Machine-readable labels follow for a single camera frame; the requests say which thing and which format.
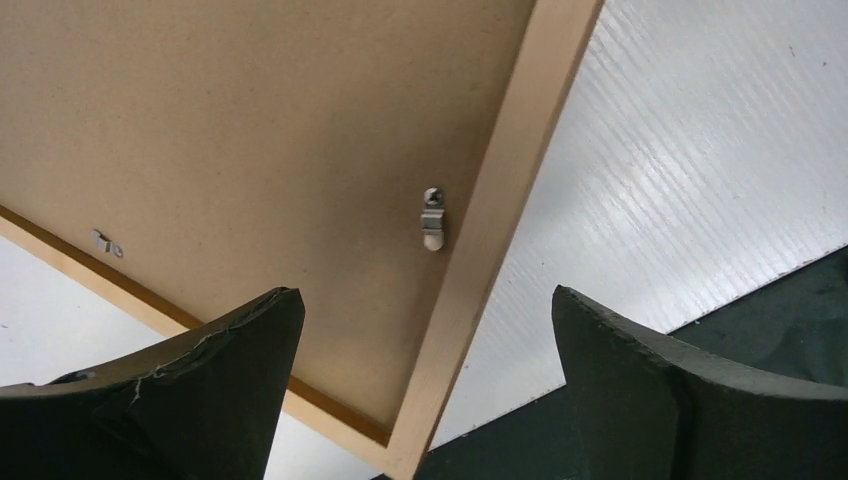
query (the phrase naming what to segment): white surface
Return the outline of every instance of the white surface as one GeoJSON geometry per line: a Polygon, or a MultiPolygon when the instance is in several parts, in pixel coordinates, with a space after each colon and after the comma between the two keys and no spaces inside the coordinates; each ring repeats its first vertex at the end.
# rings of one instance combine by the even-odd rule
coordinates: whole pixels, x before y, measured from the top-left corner
{"type": "Polygon", "coordinates": [[[845,0],[607,0],[437,444],[563,384],[557,284],[668,332],[848,242],[846,31],[845,0]]]}
{"type": "MultiPolygon", "coordinates": [[[[163,337],[0,237],[0,385],[44,384],[163,337]]],[[[265,478],[364,480],[350,453],[283,414],[265,478]]]]}

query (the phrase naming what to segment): brown fiberboard panel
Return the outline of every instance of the brown fiberboard panel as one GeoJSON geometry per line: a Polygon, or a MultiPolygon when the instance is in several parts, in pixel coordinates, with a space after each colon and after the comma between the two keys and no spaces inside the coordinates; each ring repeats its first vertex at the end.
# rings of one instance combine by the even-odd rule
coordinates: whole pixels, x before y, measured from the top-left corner
{"type": "Polygon", "coordinates": [[[389,426],[532,4],[0,0],[0,204],[202,320],[299,287],[294,374],[389,426]]]}

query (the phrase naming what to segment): wooden frame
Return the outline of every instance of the wooden frame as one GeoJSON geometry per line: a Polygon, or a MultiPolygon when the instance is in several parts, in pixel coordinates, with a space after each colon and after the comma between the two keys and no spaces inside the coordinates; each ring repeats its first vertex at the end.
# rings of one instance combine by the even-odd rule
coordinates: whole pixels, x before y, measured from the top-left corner
{"type": "MultiPolygon", "coordinates": [[[[286,413],[392,478],[411,479],[429,448],[600,8],[601,0],[537,1],[393,430],[289,383],[286,413]]],[[[163,335],[202,324],[3,207],[0,235],[163,335]]]]}

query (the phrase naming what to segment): dark floor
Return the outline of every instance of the dark floor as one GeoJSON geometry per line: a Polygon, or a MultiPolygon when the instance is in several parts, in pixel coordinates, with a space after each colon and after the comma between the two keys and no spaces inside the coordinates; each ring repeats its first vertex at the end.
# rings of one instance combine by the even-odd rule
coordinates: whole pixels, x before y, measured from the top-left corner
{"type": "MultiPolygon", "coordinates": [[[[848,387],[848,248],[672,336],[756,368],[848,387]]],[[[418,480],[590,478],[567,386],[435,449],[416,476],[418,480]]]]}

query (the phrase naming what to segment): metal bracket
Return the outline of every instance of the metal bracket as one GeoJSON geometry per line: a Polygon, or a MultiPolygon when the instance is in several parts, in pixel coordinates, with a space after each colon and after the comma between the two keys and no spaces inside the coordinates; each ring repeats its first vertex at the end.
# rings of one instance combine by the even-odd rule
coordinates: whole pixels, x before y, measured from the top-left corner
{"type": "Polygon", "coordinates": [[[445,195],[439,188],[428,188],[424,192],[424,210],[421,212],[421,232],[424,246],[435,252],[445,245],[445,195]]]}
{"type": "Polygon", "coordinates": [[[111,253],[118,258],[123,258],[124,250],[121,249],[115,242],[106,238],[99,230],[91,231],[91,238],[97,242],[97,249],[104,253],[111,253]]]}

